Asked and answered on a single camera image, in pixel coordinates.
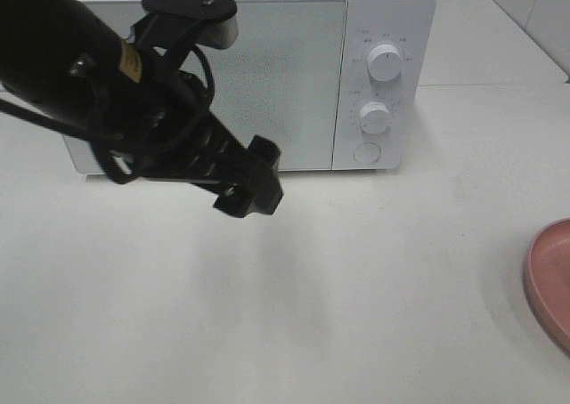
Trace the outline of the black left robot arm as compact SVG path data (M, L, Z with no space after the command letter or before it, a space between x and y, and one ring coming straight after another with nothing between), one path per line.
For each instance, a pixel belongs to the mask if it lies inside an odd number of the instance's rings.
M232 217L273 214L280 150L243 146L211 112L203 50L236 40L234 0L142 0L120 37L78 0L1 0L3 113L89 144L113 182L188 182Z

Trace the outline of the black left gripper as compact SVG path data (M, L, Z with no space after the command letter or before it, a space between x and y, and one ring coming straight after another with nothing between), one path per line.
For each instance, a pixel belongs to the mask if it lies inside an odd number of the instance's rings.
M198 56L206 83L180 70L178 76L189 88L197 86L198 107L184 113L186 124L202 119L214 97L214 78L208 60ZM151 132L174 115L170 108L155 108L145 114L135 133L134 149L104 149L91 143L94 158L104 174L117 184L127 184L139 177L164 182L187 182L216 195L214 208L235 218L249 214L271 215L281 202L283 189L278 175L281 151L275 143L259 135L247 147L212 114L199 124L195 135L195 154L170 158L143 166L145 160L159 158L175 148L175 139L187 137L180 129L156 152L150 143Z

